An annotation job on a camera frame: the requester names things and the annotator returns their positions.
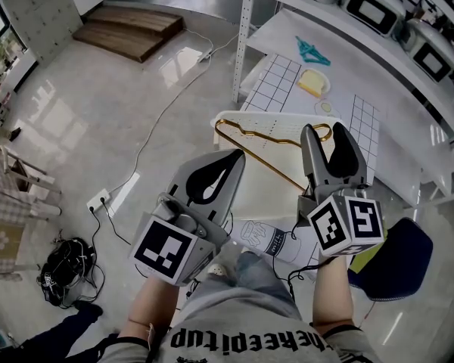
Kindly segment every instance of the black cable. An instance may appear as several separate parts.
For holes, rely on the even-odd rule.
[[[187,296],[187,299],[189,299],[193,292],[195,292],[198,285],[200,285],[200,281],[197,278],[194,278],[190,284],[190,289],[188,290],[187,294],[185,294]]]
[[[294,225],[293,229],[291,230],[291,232],[287,232],[286,234],[291,234],[291,237],[296,240],[297,237],[296,235],[294,234],[294,230],[296,229],[298,223],[296,223],[296,225]],[[326,266],[330,263],[333,262],[333,260],[336,258],[336,257],[330,257],[328,259],[326,259],[325,261],[323,261],[322,263],[319,263],[318,265],[306,265],[304,266],[303,268],[301,269],[296,269],[296,270],[293,270],[291,273],[289,273],[288,275],[288,278],[282,278],[282,277],[279,277],[278,276],[278,273],[275,271],[275,266],[274,266],[274,256],[272,256],[272,271],[274,272],[274,276],[278,279],[278,280],[281,280],[281,281],[286,281],[288,283],[288,286],[289,286],[289,294],[291,295],[291,297],[293,298],[293,301],[296,302],[296,297],[294,295],[294,287],[293,287],[293,283],[291,282],[291,280],[297,278],[298,280],[301,280],[301,281],[304,281],[304,276],[302,276],[302,272],[303,271],[308,271],[308,270],[317,270],[319,268],[322,268],[323,266]]]
[[[101,222],[99,222],[98,217],[96,216],[96,214],[94,214],[94,210],[93,210],[92,207],[89,208],[89,211],[91,212],[92,216],[94,216],[96,221],[98,222],[98,228],[96,228],[96,231],[92,235],[92,239],[91,239],[92,249],[94,250],[94,254],[95,254],[95,259],[94,259],[94,262],[93,262],[92,267],[91,267],[91,280],[88,280],[88,278],[86,276],[83,277],[83,280],[88,282],[91,286],[93,286],[96,289],[96,294],[94,296],[83,296],[83,295],[80,295],[68,306],[65,306],[64,304],[61,304],[60,308],[62,308],[62,309],[71,308],[79,301],[85,301],[87,303],[93,303],[99,297],[99,295],[101,294],[101,291],[103,290],[103,287],[104,287],[104,283],[106,282],[106,274],[104,273],[104,270],[98,265],[98,251],[96,250],[96,244],[95,244],[95,236],[96,236],[96,234],[99,232],[99,230],[101,228]],[[102,284],[99,287],[99,289],[98,289],[98,286],[97,286],[97,284],[95,282],[95,279],[94,279],[94,270],[95,270],[95,268],[98,268],[101,271],[101,273],[103,274],[103,281],[102,281]]]
[[[232,211],[230,211],[230,231],[227,234],[227,237],[230,237],[230,234],[232,234],[232,229],[234,228],[234,214],[232,214]]]
[[[144,275],[143,273],[140,272],[140,270],[138,269],[138,266],[136,266],[136,264],[135,264],[135,268],[136,268],[136,270],[138,271],[138,273],[139,273],[140,275],[142,275],[142,276],[145,277],[145,278],[148,278],[147,275]]]
[[[107,217],[109,218],[109,222],[111,222],[111,226],[113,226],[113,231],[114,231],[114,234],[119,238],[121,239],[123,242],[125,242],[126,244],[130,245],[131,246],[131,243],[128,242],[126,239],[124,239],[123,237],[121,237],[121,235],[119,235],[117,232],[116,232],[116,228],[114,227],[114,223],[113,223],[113,220],[111,219],[111,216],[109,215],[109,210],[107,209],[106,207],[106,204],[104,204],[104,198],[100,198],[99,199],[101,201],[101,203],[103,204],[104,208],[106,209],[106,213],[107,213]],[[140,275],[142,275],[143,277],[145,278],[148,278],[147,275],[144,275],[143,273],[140,272],[140,270],[138,269],[138,266],[135,265],[135,268],[136,270],[138,271],[138,273]]]
[[[119,234],[116,232],[116,228],[114,227],[113,220],[111,219],[111,216],[109,215],[109,211],[107,210],[106,205],[104,204],[104,198],[102,197],[102,198],[100,199],[100,201],[101,201],[101,203],[103,203],[103,206],[104,206],[104,208],[106,209],[107,217],[109,218],[109,222],[111,222],[111,226],[113,226],[114,234],[115,234],[119,239],[121,239],[122,241],[124,241],[126,244],[128,244],[128,245],[131,246],[131,243],[130,243],[130,242],[128,242],[126,239],[124,239],[123,237],[121,237],[121,235],[119,235]]]

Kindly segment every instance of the power outlet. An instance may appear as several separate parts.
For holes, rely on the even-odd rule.
[[[106,188],[100,190],[98,194],[88,202],[88,209],[90,210],[92,207],[95,212],[98,211],[98,209],[103,206],[103,203],[101,202],[102,197],[104,198],[105,203],[107,203],[111,198],[109,192],[106,191]]]
[[[210,55],[210,53],[212,52],[212,48],[209,47],[208,50],[206,50],[198,59],[197,59],[197,63],[200,64],[201,62],[203,61],[208,61],[209,58],[211,58],[212,56]]]

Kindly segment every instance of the human arm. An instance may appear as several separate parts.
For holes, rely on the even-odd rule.
[[[136,295],[119,337],[138,337],[148,341],[150,324],[157,337],[163,337],[175,314],[178,297],[179,287],[150,276]]]
[[[313,327],[324,335],[340,325],[353,326],[352,319],[353,301],[347,261],[340,256],[318,270],[313,299]]]

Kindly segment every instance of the wooden pallet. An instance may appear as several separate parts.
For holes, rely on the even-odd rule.
[[[73,38],[144,62],[183,28],[182,18],[154,11],[101,7]]]

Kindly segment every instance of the shoe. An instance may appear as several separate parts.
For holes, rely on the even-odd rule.
[[[91,304],[90,302],[86,301],[76,301],[74,303],[74,308],[76,308],[79,312],[86,311],[94,315],[96,318],[103,314],[103,310],[100,306],[95,304]]]
[[[227,275],[227,271],[225,270],[223,265],[219,263],[214,263],[212,266],[209,267],[207,270],[209,275]]]
[[[10,134],[10,138],[9,138],[8,140],[9,140],[9,141],[15,140],[15,138],[18,137],[18,135],[20,134],[20,132],[22,132],[22,129],[21,129],[21,128],[16,128],[15,130],[12,131],[12,133]]]

